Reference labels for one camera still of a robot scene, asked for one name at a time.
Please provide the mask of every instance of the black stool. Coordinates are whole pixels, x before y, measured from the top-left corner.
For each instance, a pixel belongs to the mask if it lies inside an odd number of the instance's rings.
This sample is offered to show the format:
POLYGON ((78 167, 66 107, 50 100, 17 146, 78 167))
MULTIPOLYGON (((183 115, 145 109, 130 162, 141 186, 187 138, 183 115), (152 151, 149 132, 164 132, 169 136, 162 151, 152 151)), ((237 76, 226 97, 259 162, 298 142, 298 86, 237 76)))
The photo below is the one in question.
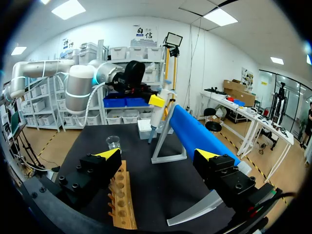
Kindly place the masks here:
MULTIPOLYGON (((216 110, 214 108, 207 108, 204 110, 204 117, 206 116, 214 116, 216 114, 216 110)), ((220 132, 222 129, 221 124, 213 121, 208 121, 205 124, 205 127, 211 132, 220 132)))

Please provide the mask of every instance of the wooden test tube rack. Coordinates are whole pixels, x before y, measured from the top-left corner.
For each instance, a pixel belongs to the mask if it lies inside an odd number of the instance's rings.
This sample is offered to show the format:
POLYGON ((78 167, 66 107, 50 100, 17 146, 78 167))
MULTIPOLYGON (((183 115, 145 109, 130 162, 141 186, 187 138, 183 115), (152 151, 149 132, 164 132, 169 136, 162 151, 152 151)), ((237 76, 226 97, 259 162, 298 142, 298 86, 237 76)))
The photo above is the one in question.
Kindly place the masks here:
POLYGON ((112 208, 112 212, 108 214, 113 218, 115 227, 137 229, 131 199, 130 176, 127 171, 126 161, 122 160, 121 163, 121 167, 115 174, 115 183, 122 192, 122 195, 118 195, 117 191, 110 188, 112 194, 108 194, 108 196, 112 200, 112 203, 108 205, 112 208))

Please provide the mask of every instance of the person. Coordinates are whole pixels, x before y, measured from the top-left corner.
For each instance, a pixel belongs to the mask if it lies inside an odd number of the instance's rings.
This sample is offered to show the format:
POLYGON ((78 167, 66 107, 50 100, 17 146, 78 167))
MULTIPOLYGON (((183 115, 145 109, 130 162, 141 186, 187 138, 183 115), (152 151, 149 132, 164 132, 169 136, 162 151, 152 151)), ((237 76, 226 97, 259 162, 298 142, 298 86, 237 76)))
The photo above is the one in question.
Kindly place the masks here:
POLYGON ((312 102, 310 102, 310 109, 309 109, 309 114, 308 114, 308 123, 306 126, 306 130, 304 130, 303 137, 302 137, 302 142, 300 143, 300 147, 306 149, 307 146, 307 140, 309 136, 311 136, 311 128, 312 128, 312 102))

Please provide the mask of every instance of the yellow black tape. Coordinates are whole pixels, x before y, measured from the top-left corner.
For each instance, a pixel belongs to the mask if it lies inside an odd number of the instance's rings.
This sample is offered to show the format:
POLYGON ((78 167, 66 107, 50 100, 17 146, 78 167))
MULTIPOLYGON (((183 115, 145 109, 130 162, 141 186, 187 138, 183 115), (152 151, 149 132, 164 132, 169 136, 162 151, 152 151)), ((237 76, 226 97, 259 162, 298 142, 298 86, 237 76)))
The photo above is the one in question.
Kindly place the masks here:
MULTIPOLYGON (((220 133, 221 136, 223 136, 225 139, 227 139, 227 140, 238 150, 238 147, 237 147, 233 142, 231 142, 231 141, 230 141, 225 135, 223 135, 221 132, 219 132, 219 133, 220 133)), ((255 164, 253 161, 251 161, 250 158, 248 158, 247 156, 245 156, 245 157, 246 157, 246 159, 260 172, 260 174, 262 174, 262 176, 263 176, 265 179, 268 179, 267 176, 256 166, 256 164, 255 164)), ((273 186, 274 189, 276 190, 277 187, 276 187, 269 179, 268 179, 268 181, 269 181, 270 184, 272 184, 272 186, 273 186)), ((288 203, 287 203, 286 199, 285 199, 284 197, 283 197, 282 199, 283 199, 283 201, 285 202, 286 206, 288 206, 288 203)))
POLYGON ((58 134, 58 132, 56 132, 52 137, 51 139, 48 140, 48 142, 45 144, 45 146, 43 147, 43 149, 40 151, 39 155, 38 156, 41 156, 43 151, 45 150, 45 148, 48 146, 48 144, 50 144, 50 142, 53 140, 53 138, 58 134))

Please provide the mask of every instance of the black table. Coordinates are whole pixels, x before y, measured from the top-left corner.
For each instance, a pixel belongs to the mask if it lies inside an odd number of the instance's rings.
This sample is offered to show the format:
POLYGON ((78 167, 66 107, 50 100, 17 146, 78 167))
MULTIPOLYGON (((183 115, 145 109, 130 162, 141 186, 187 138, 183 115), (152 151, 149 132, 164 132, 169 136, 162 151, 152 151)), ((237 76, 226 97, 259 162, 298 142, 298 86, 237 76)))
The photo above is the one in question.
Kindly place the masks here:
MULTIPOLYGON (((224 204, 191 221, 168 227, 166 219, 172 218, 200 201, 209 193, 191 160, 152 164, 151 157, 158 138, 148 145, 140 140, 136 124, 86 126, 76 139, 63 162, 58 176, 76 169, 79 159, 86 153, 108 150, 106 138, 120 137, 122 159, 127 160, 130 173, 131 196, 137 228, 142 231, 189 231, 215 233, 224 228, 234 211, 224 204)), ((181 143, 175 134, 168 135, 160 156, 180 154, 181 143)), ((107 215, 111 208, 107 203, 109 190, 100 190, 90 204, 80 212, 95 220, 113 225, 107 215)))

